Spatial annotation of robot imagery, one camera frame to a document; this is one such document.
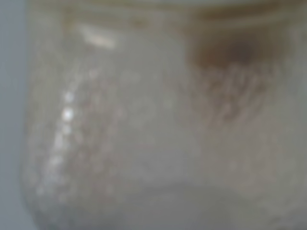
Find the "clear plastic drink bottle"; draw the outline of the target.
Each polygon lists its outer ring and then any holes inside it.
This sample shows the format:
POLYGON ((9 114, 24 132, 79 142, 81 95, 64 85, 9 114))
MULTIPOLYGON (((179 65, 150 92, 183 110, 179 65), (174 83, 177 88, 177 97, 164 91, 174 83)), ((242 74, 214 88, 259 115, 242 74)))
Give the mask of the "clear plastic drink bottle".
POLYGON ((29 0, 40 230, 304 230, 304 0, 29 0))

